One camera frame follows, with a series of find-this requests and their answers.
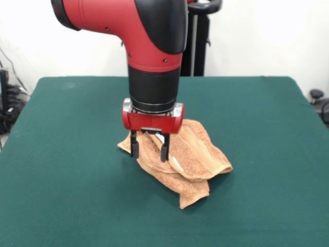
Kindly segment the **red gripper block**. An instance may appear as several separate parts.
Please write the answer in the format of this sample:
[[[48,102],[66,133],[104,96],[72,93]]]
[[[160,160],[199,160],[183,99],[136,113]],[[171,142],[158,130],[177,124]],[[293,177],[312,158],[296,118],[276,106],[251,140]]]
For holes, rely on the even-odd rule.
[[[130,98],[125,98],[122,105],[122,121],[131,131],[151,131],[162,134],[176,134],[182,127],[185,106],[176,103],[174,108],[163,114],[146,114],[133,108]]]

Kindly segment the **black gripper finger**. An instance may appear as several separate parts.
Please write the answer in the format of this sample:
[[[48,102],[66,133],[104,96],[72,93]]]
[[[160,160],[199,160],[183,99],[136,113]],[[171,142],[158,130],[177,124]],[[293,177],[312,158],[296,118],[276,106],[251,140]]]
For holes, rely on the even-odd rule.
[[[161,146],[160,159],[162,162],[169,160],[169,149],[170,149],[170,134],[164,134],[164,143]]]
[[[139,158],[139,143],[137,141],[137,132],[130,132],[131,157]]]

